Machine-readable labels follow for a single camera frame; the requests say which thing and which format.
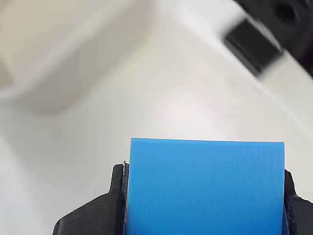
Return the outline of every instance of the white container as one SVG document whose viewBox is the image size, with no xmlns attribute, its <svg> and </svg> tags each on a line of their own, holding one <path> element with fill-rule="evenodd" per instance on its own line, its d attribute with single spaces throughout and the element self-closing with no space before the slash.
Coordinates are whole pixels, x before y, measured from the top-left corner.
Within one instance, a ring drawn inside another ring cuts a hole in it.
<svg viewBox="0 0 313 235">
<path fill-rule="evenodd" d="M 149 0 L 15 0 L 0 12 L 0 100 L 37 111 L 69 106 L 149 27 Z"/>
</svg>

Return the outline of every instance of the white table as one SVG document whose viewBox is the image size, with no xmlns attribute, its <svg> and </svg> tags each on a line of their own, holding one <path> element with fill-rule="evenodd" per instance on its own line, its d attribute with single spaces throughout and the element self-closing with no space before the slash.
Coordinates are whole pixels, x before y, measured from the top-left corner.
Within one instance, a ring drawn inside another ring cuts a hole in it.
<svg viewBox="0 0 313 235">
<path fill-rule="evenodd" d="M 284 141 L 297 193 L 313 200 L 311 133 L 216 44 L 158 16 L 70 109 L 44 115 L 2 105 L 0 234 L 52 234 L 59 218 L 108 191 L 132 137 Z"/>
</svg>

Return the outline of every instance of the blue plastic block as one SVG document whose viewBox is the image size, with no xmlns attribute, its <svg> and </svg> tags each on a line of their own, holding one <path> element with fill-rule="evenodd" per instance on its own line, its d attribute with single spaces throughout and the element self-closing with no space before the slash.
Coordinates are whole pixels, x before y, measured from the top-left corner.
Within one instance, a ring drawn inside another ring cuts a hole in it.
<svg viewBox="0 0 313 235">
<path fill-rule="evenodd" d="M 128 235 L 281 235 L 284 143 L 132 139 Z"/>
</svg>

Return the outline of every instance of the textured blue surface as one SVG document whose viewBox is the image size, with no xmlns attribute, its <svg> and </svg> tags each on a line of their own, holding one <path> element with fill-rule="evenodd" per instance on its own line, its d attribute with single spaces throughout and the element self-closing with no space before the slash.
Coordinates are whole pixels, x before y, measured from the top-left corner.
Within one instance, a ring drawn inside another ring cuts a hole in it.
<svg viewBox="0 0 313 235">
<path fill-rule="evenodd" d="M 284 144 L 132 139 L 128 235 L 281 235 Z"/>
</svg>

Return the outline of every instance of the blurry black object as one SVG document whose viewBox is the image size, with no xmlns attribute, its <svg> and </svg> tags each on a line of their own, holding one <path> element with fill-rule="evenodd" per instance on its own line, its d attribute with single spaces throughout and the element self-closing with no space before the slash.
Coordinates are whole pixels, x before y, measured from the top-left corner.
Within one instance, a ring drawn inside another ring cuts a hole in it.
<svg viewBox="0 0 313 235">
<path fill-rule="evenodd" d="M 121 235 L 124 230 L 128 164 L 113 168 L 109 193 L 64 216 L 53 235 Z"/>
<path fill-rule="evenodd" d="M 235 1 L 313 76 L 313 0 Z"/>
<path fill-rule="evenodd" d="M 230 31 L 224 42 L 255 76 L 281 54 L 281 51 L 248 20 L 242 21 Z"/>
<path fill-rule="evenodd" d="M 53 235 L 124 234 L 128 170 L 128 164 L 116 165 L 109 193 L 60 219 Z M 284 204 L 287 216 L 283 221 L 282 235 L 313 235 L 313 204 L 296 195 L 288 171 L 285 171 Z"/>
</svg>

